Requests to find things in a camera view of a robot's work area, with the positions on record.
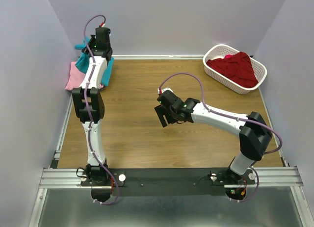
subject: pink cloth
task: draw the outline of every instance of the pink cloth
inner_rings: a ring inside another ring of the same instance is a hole
[[[65,86],[65,89],[67,91],[72,91],[73,88],[78,88],[85,78],[85,74],[80,72],[77,69],[77,67],[75,66],[75,63],[76,62],[71,63],[70,78],[69,78],[67,85]]]

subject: wooden table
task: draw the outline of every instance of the wooden table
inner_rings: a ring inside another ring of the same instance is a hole
[[[157,88],[169,75],[189,72],[205,88],[206,103],[235,113],[261,113],[269,124],[258,90],[239,95],[204,72],[201,60],[115,60],[109,86],[102,92],[105,118],[102,138],[111,168],[227,167],[239,153],[239,139],[218,128],[184,123],[162,128],[154,111]],[[198,82],[175,76],[164,86],[181,99],[201,99]],[[274,140],[268,149],[274,149]],[[69,118],[58,168],[84,167],[87,145],[74,107]],[[278,153],[266,155],[257,166],[282,166]]]

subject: laundry basket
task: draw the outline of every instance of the laundry basket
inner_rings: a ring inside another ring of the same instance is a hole
[[[206,62],[208,60],[213,60],[213,59],[217,59],[217,58],[224,58],[227,54],[234,55],[237,53],[239,53],[239,51],[232,48],[232,47],[229,47],[227,45],[217,45],[217,46],[214,46],[213,48],[211,48],[205,54],[205,56],[203,57],[203,64],[205,67],[205,72],[209,76],[211,76],[215,80],[219,81],[220,83],[224,84],[225,86],[229,87],[231,90],[233,90],[239,94],[244,95],[244,94],[249,93],[250,91],[257,89],[262,84],[262,82],[265,80],[265,77],[267,75],[267,69],[265,68],[265,66],[263,64],[261,64],[260,62],[251,58],[251,63],[252,63],[252,67],[254,70],[254,75],[258,81],[258,84],[252,88],[245,88],[243,86],[240,86],[239,84],[229,80],[225,76],[216,72],[214,69],[210,68],[206,64]]]

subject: teal cloth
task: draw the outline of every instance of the teal cloth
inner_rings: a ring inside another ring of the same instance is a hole
[[[75,49],[77,50],[81,50],[86,46],[84,40],[83,40],[83,44],[77,44],[75,45]],[[111,76],[111,72],[112,72],[112,67],[113,67],[113,61],[114,58],[112,57],[111,60],[108,62],[108,66],[105,69],[105,72],[103,74],[102,80],[101,80],[101,84],[104,86],[108,86],[109,84],[109,80],[110,80],[110,76]],[[78,59],[78,61],[76,62],[75,66],[77,67],[77,69],[86,74],[87,70],[88,70],[88,66],[89,66],[89,56],[88,54],[82,53],[82,55],[80,56],[80,58]]]

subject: dark red towel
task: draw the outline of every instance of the dark red towel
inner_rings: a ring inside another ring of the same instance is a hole
[[[207,65],[240,86],[252,88],[258,83],[250,57],[244,52],[227,59],[209,60]]]

